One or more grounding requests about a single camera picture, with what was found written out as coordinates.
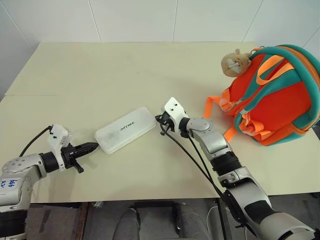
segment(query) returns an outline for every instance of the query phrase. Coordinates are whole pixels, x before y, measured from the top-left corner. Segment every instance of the white rectangular box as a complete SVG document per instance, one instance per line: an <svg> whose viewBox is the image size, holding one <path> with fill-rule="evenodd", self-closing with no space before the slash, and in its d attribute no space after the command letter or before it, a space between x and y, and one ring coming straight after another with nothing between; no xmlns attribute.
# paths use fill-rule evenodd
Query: white rectangular box
<svg viewBox="0 0 320 240"><path fill-rule="evenodd" d="M106 154L112 154L156 125L155 117L145 107L140 107L97 130L95 139Z"/></svg>

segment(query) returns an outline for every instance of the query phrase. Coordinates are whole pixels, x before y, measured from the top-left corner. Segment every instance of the white tiled wall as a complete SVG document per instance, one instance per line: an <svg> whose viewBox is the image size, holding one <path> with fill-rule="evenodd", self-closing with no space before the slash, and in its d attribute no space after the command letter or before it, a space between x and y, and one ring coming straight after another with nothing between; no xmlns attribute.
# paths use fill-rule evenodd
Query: white tiled wall
<svg viewBox="0 0 320 240"><path fill-rule="evenodd" d="M39 42L294 44L320 58L320 0L0 0L0 99Z"/></svg>

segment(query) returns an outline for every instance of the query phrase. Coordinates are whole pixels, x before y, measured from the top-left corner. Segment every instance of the person's leg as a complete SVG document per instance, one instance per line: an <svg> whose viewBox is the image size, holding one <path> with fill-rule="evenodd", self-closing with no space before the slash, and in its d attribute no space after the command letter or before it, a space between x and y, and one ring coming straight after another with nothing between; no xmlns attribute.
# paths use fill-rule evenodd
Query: person's leg
<svg viewBox="0 0 320 240"><path fill-rule="evenodd" d="M176 210L179 238L212 240L205 223L194 209L186 204L178 204Z"/></svg>
<svg viewBox="0 0 320 240"><path fill-rule="evenodd" d="M133 208L126 210L116 225L112 240L139 240L140 226L137 215Z"/></svg>

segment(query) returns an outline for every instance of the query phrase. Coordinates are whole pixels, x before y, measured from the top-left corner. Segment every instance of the beige table surface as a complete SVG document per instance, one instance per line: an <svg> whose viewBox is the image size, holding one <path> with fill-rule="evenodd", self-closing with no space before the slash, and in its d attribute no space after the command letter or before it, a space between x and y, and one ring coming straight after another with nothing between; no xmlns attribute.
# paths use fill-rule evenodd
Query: beige table surface
<svg viewBox="0 0 320 240"><path fill-rule="evenodd" d="M73 133L74 145L94 141L94 132L145 106L154 115L174 96L192 117L201 117L206 97L228 87L220 60L247 43L42 43L0 102L0 165L19 155L46 126ZM219 131L232 124L213 107ZM113 154L100 148L75 169L52 172L34 186L32 202L217 197L207 180L160 127ZM49 151L46 135L27 154ZM188 141L179 138L194 155ZM263 147L238 134L235 154L269 195L320 191L320 142L311 130L298 140Z"/></svg>

